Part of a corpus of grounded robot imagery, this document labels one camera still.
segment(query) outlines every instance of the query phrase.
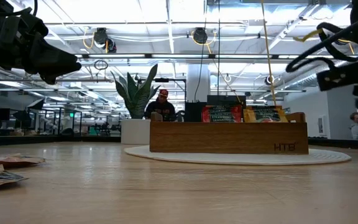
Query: wooden table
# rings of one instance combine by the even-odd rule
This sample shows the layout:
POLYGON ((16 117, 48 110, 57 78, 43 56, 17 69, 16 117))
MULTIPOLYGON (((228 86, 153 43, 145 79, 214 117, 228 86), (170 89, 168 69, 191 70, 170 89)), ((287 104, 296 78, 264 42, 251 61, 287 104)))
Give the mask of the wooden table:
POLYGON ((49 160, 10 170, 30 179, 0 188, 0 223, 354 224, 358 151, 340 151, 353 160, 256 167, 153 161, 114 143, 3 146, 49 160))

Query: red cap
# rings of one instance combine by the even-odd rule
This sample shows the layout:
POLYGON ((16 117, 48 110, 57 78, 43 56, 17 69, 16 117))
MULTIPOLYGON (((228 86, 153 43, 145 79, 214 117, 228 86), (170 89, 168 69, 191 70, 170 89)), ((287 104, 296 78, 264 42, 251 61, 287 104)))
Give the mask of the red cap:
POLYGON ((160 95, 168 97, 168 90, 160 90, 160 95))

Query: person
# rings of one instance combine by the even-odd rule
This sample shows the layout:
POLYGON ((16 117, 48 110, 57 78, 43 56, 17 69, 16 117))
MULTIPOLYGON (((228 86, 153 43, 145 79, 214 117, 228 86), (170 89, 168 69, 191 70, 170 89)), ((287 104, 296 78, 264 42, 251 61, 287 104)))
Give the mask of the person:
POLYGON ((150 119, 152 112, 157 112, 162 115, 163 121, 175 120, 175 107, 168 102, 168 90, 160 90, 157 99, 154 102, 149 103, 146 108, 145 117, 150 119))
POLYGON ((351 114, 351 120, 354 122, 354 124, 351 126, 353 139, 358 140, 358 112, 351 114))

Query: ceiling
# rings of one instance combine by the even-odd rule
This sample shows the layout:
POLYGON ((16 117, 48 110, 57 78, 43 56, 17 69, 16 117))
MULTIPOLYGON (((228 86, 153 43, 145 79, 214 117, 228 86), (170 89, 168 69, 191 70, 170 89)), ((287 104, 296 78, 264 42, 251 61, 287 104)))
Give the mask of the ceiling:
MULTIPOLYGON (((8 0, 8 2, 15 7, 15 11, 33 7, 34 3, 33 0, 8 0)), ((350 24, 351 11, 349 0, 265 0, 267 26, 265 34, 259 0, 220 0, 220 2, 218 0, 38 0, 38 2, 37 17, 41 18, 50 30, 45 38, 47 42, 77 55, 104 53, 95 45, 90 48, 84 45, 84 42, 87 46, 91 45, 92 33, 98 27, 107 28, 108 35, 116 43, 117 54, 265 55, 266 35, 271 54, 299 55, 317 44, 319 39, 312 37, 306 42, 297 42, 293 40, 294 37, 309 34, 321 22, 346 27, 350 24), (191 38, 191 33, 196 27, 206 28, 209 49, 207 46, 196 44, 191 38)), ((352 54, 349 45, 336 47, 345 54, 352 54)), ((358 54, 358 45, 352 44, 352 48, 358 54)), ((327 55, 328 53, 326 50, 319 50, 314 54, 327 55)), ((188 64, 200 63, 200 59, 190 58, 109 58, 105 59, 109 67, 100 72, 93 66, 95 60, 80 59, 83 68, 79 72, 60 77, 61 80, 57 85, 48 86, 40 82, 23 84, 38 89, 73 86, 84 89, 111 89, 110 92, 100 91, 97 94, 105 100, 116 102, 120 98, 114 91, 115 85, 112 82, 111 72, 124 75, 129 72, 133 76, 146 77, 151 67, 158 63, 159 77, 186 79, 188 64)), ((304 86, 299 80, 324 69, 324 65, 312 63, 298 72, 288 74, 285 72, 285 67, 289 61, 290 59, 272 60, 271 69, 274 77, 277 78, 275 80, 277 88, 290 85, 292 89, 302 89, 304 86)), ((264 78, 269 75, 267 62, 262 59, 227 59, 219 61, 219 68, 223 75, 231 77, 229 84, 233 89, 264 89, 268 88, 264 82, 264 78)), ((215 77, 211 79, 211 84, 213 80, 217 82, 218 61, 204 60, 203 63, 209 64, 209 71, 215 77)), ((37 75, 29 77, 21 70, 13 72, 15 75, 10 77, 12 80, 38 79, 37 75)), ((219 82, 223 88, 227 88, 222 78, 219 82)), ((184 104, 185 94, 180 85, 169 82, 164 83, 163 87, 173 90, 172 99, 183 99, 175 102, 176 105, 184 104)), ((259 99, 260 94, 254 94, 253 97, 259 99)))

